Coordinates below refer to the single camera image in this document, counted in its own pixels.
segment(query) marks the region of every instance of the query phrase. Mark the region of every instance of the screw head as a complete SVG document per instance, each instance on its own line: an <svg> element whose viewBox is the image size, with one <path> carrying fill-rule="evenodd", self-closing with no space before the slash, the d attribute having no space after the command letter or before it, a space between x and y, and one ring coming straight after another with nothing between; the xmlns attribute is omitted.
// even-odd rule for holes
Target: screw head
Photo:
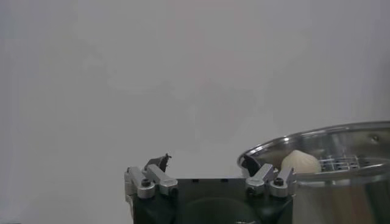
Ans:
<svg viewBox="0 0 390 224"><path fill-rule="evenodd" d="M274 184L276 186L282 186L284 184L284 181L280 177L277 177L276 179L274 179Z"/></svg>
<svg viewBox="0 0 390 224"><path fill-rule="evenodd" d="M151 185L151 181L149 179L143 179L141 181L141 186L142 187L149 187Z"/></svg>

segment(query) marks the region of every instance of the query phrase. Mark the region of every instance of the wire rack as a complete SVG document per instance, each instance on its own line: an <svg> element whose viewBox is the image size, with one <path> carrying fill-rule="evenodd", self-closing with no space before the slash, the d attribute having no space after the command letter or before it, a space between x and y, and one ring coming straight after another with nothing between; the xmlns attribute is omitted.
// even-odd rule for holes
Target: wire rack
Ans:
<svg viewBox="0 0 390 224"><path fill-rule="evenodd" d="M320 158L319 162L323 172L348 171L361 167L359 159L356 156L327 156L326 158Z"/></svg>

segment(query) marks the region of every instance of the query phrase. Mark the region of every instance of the black mechanical part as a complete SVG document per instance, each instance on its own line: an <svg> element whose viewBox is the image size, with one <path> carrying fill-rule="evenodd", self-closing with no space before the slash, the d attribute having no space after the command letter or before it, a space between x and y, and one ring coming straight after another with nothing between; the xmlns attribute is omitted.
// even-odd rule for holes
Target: black mechanical part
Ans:
<svg viewBox="0 0 390 224"><path fill-rule="evenodd" d="M242 166L248 170L250 177L254 176L261 168L260 163L255 158L248 155L244 155Z"/></svg>
<svg viewBox="0 0 390 224"><path fill-rule="evenodd" d="M149 160L149 162L147 162L144 170L146 170L146 167L150 164L155 164L156 166L158 166L158 168L160 168L163 172L165 172L166 170L166 167L167 167L167 163L168 163L168 160L172 158L170 155L165 154L165 156L161 156L161 157L158 157L158 158L155 158L155 159L151 159Z"/></svg>
<svg viewBox="0 0 390 224"><path fill-rule="evenodd" d="M133 198L134 224L291 224L293 198L248 197L245 179L178 179L179 194Z"/></svg>

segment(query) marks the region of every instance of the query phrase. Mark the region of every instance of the white wall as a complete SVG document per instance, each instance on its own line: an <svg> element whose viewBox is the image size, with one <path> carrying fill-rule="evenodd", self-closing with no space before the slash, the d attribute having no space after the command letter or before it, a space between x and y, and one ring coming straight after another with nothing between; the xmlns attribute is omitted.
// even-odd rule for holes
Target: white wall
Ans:
<svg viewBox="0 0 390 224"><path fill-rule="evenodd" d="M0 217L130 223L123 172L390 118L387 0L2 0Z"/></svg>

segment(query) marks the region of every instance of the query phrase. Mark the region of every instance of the garlic bulb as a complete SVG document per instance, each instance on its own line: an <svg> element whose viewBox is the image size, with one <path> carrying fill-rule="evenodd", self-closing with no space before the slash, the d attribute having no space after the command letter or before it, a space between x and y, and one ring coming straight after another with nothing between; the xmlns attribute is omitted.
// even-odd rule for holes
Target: garlic bulb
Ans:
<svg viewBox="0 0 390 224"><path fill-rule="evenodd" d="M296 173L321 172L321 164L318 159L299 150L292 151L282 161L282 169L292 167Z"/></svg>

